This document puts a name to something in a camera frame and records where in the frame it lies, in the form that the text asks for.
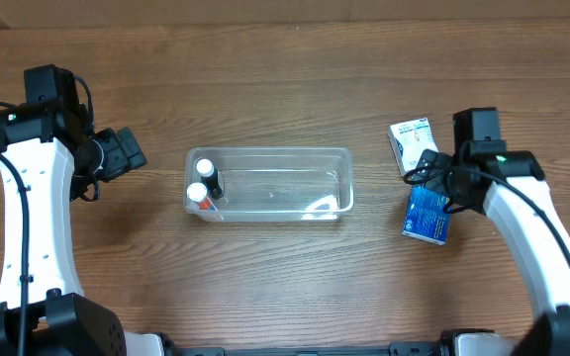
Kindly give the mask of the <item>blue medicine box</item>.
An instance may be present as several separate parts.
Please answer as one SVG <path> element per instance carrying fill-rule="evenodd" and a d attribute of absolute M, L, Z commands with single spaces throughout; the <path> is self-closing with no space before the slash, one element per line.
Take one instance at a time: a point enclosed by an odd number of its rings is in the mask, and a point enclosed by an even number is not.
<path fill-rule="evenodd" d="M 450 216 L 443 211 L 448 198 L 423 186 L 414 186 L 403 224 L 402 235 L 436 245 L 447 242 Z"/>

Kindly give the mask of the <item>black tube white cap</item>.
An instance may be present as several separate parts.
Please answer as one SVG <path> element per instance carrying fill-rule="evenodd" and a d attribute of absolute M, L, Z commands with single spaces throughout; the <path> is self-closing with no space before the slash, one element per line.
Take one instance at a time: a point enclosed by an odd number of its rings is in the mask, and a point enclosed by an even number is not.
<path fill-rule="evenodd" d="M 224 196 L 224 189 L 219 180 L 219 171 L 213 162 L 210 159 L 201 158 L 196 162 L 196 170 L 211 197 L 221 199 Z"/>

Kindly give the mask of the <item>orange tube white cap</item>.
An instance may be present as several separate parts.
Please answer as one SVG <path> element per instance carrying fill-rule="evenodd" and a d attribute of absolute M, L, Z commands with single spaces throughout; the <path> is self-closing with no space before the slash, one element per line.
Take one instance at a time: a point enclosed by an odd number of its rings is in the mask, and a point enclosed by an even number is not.
<path fill-rule="evenodd" d="M 190 184 L 186 189 L 186 198 L 188 199 L 188 208 L 190 210 L 215 211 L 217 209 L 207 187 L 203 183 Z"/>

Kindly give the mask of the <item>clear plastic container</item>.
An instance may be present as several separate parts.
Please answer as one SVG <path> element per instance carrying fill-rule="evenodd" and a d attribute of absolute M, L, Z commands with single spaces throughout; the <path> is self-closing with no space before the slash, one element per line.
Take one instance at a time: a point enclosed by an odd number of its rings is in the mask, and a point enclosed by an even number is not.
<path fill-rule="evenodd" d="M 204 159 L 223 196 L 208 199 L 211 209 L 186 197 L 184 208 L 206 222 L 333 222 L 353 207 L 353 162 L 343 147 L 196 147 L 187 154 L 185 187 L 202 181 Z"/>

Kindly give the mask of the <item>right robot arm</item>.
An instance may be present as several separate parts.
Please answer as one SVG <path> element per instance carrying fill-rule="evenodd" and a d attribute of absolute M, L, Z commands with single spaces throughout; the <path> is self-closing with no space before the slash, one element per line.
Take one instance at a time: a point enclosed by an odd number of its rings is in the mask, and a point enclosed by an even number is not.
<path fill-rule="evenodd" d="M 497 228 L 526 286 L 533 325 L 519 341 L 490 331 L 449 331 L 442 355 L 570 355 L 570 236 L 529 151 L 448 156 L 431 150 L 404 176 L 448 198 L 447 213 L 474 210 Z"/>

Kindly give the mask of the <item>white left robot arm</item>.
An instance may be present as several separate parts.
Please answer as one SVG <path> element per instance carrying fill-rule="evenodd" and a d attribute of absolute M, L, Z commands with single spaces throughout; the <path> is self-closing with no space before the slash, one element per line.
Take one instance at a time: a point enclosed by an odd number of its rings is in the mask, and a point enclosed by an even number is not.
<path fill-rule="evenodd" d="M 78 101 L 0 103 L 0 355 L 172 354 L 164 335 L 127 332 L 88 300 L 73 257 L 71 202 L 145 163 L 130 129 L 95 132 Z"/>

